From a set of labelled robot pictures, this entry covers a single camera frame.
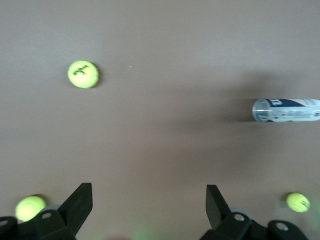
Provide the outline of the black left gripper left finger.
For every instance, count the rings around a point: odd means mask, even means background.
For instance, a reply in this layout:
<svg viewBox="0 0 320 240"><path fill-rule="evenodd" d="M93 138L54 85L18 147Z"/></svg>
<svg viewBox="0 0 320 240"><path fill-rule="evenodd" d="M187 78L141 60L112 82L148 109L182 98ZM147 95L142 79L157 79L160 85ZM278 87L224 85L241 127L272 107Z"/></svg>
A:
<svg viewBox="0 0 320 240"><path fill-rule="evenodd" d="M57 209L46 208L29 221L18 223L14 216L2 216L0 238L2 240L75 240L92 208L92 184L81 183Z"/></svg>

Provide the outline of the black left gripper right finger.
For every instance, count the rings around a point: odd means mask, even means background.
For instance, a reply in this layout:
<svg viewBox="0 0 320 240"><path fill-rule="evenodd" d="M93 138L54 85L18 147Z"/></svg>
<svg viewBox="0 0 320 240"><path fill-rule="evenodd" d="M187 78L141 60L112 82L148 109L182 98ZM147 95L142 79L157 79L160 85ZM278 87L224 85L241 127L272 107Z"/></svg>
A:
<svg viewBox="0 0 320 240"><path fill-rule="evenodd" d="M241 212L231 211L216 185L206 186L206 214L211 226L202 240L307 240L294 224L272 220L267 227Z"/></svg>

